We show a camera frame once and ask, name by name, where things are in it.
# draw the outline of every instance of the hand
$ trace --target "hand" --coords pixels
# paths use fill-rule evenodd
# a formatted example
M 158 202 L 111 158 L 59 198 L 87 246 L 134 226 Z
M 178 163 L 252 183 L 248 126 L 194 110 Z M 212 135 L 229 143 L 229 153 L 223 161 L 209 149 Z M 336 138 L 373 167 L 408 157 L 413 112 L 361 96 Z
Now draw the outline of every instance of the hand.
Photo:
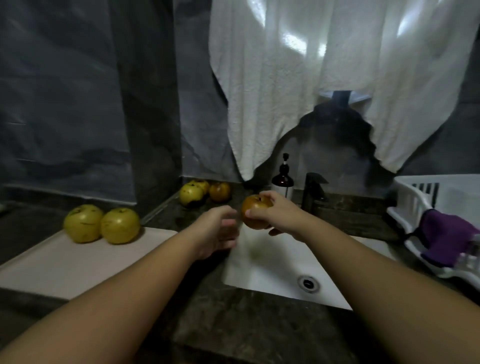
M 270 226 L 267 229 L 274 227 L 274 229 L 268 232 L 271 236 L 286 232 L 302 242 L 302 225 L 306 220 L 310 219 L 311 215 L 278 192 L 262 191 L 260 194 L 269 197 L 273 202 L 273 206 L 269 208 L 253 208 L 247 210 L 245 215 L 248 218 L 268 221 Z
M 197 259 L 208 258 L 217 250 L 235 246 L 239 235 L 237 221 L 234 219 L 236 214 L 237 211 L 230 206 L 214 207 L 184 230 L 194 242 Z

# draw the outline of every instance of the faucet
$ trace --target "faucet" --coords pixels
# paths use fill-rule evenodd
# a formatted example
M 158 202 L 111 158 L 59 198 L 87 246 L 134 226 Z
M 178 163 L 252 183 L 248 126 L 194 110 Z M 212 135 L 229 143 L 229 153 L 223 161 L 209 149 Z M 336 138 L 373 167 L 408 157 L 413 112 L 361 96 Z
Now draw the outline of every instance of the faucet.
M 309 172 L 305 177 L 305 187 L 303 189 L 303 198 L 301 201 L 301 209 L 312 213 L 313 202 L 317 201 L 327 201 L 325 192 L 322 189 L 321 184 L 328 183 L 325 178 L 323 178 L 318 173 Z

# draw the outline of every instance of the person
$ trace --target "person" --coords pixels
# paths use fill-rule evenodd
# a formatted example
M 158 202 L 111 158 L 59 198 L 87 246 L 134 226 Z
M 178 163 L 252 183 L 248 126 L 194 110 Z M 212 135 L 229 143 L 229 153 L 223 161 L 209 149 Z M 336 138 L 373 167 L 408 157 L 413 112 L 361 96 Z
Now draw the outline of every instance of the person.
M 352 239 L 273 191 L 247 217 L 307 244 L 400 363 L 480 363 L 480 309 L 467 298 Z M 29 328 L 0 363 L 123 363 L 133 357 L 190 265 L 235 245 L 236 211 L 215 207 L 117 275 Z

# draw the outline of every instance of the apple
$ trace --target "apple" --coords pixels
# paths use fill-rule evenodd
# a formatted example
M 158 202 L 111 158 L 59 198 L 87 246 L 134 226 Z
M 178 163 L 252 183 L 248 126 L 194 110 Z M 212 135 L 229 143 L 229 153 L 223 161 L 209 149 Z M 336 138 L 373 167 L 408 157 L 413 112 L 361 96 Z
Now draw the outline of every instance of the apple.
M 204 196 L 208 195 L 208 189 L 210 184 L 205 180 L 191 180 L 190 183 L 193 183 L 195 186 L 200 187 L 204 191 Z
M 241 219 L 245 223 L 245 225 L 247 225 L 251 229 L 265 229 L 268 226 L 267 221 L 248 218 L 245 216 L 245 212 L 247 212 L 247 210 L 250 210 L 251 208 L 269 208 L 272 206 L 272 200 L 270 200 L 270 198 L 267 196 L 264 196 L 262 194 L 253 194 L 251 196 L 248 196 L 245 200 L 243 200 L 243 204 L 241 206 Z
M 203 189 L 193 183 L 183 185 L 180 190 L 180 203 L 183 207 L 187 207 L 194 202 L 200 202 L 203 197 Z
M 63 228 L 75 243 L 89 243 L 100 237 L 103 211 L 95 205 L 81 205 L 68 213 Z
M 232 190 L 228 182 L 217 182 L 210 186 L 210 198 L 222 204 L 232 198 Z
M 129 208 L 114 208 L 103 217 L 101 229 L 102 236 L 110 244 L 125 244 L 138 235 L 140 218 Z

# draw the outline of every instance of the gray marble wall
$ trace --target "gray marble wall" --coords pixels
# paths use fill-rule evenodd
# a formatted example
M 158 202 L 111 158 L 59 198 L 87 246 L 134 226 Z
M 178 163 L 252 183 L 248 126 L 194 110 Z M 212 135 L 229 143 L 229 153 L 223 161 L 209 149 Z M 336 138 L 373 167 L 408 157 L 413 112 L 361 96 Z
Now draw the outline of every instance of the gray marble wall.
M 240 182 L 227 138 L 227 103 L 208 57 L 211 0 L 175 0 L 183 175 Z M 399 174 L 480 173 L 480 43 L 477 42 L 457 109 L 407 161 Z M 354 112 L 322 105 L 280 140 L 254 176 L 269 183 L 283 152 L 298 187 L 318 172 L 330 192 L 384 196 L 394 174 L 373 158 L 369 127 Z
M 172 0 L 111 0 L 138 200 L 152 208 L 179 188 L 180 118 Z
M 106 0 L 0 1 L 8 185 L 135 202 Z

